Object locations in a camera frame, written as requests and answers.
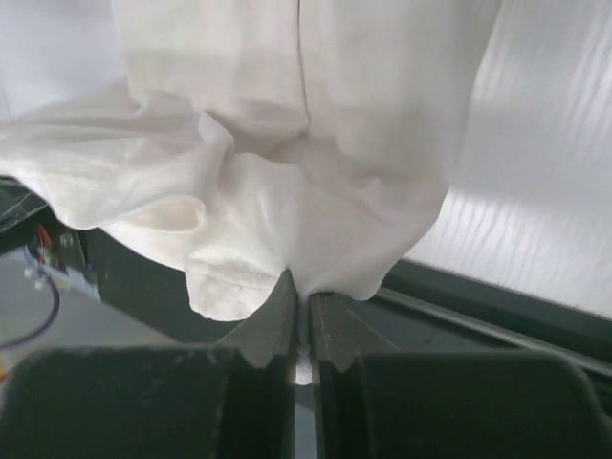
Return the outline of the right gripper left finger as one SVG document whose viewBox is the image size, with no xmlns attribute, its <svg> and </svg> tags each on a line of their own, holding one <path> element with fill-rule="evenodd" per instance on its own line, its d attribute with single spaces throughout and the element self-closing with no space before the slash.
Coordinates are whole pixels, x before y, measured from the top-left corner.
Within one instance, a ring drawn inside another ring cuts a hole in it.
<svg viewBox="0 0 612 459">
<path fill-rule="evenodd" d="M 39 351 L 1 394 L 5 458 L 290 458 L 297 293 L 213 344 Z"/>
</svg>

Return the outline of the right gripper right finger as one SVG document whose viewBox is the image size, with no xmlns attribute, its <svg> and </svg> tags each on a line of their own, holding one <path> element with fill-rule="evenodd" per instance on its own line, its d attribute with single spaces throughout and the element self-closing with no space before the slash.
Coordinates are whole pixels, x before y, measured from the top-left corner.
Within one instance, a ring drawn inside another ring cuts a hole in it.
<svg viewBox="0 0 612 459">
<path fill-rule="evenodd" d="M 607 458 L 586 375 L 527 350 L 403 351 L 338 295 L 310 302 L 322 458 Z"/>
</svg>

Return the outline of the white and green t-shirt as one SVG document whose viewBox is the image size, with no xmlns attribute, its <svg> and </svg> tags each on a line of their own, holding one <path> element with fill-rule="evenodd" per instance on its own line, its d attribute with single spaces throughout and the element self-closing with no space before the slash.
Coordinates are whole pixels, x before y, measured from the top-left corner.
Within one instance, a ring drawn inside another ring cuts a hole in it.
<svg viewBox="0 0 612 459">
<path fill-rule="evenodd" d="M 1 171 L 191 308 L 367 299 L 436 221 L 497 1 L 5 1 Z"/>
</svg>

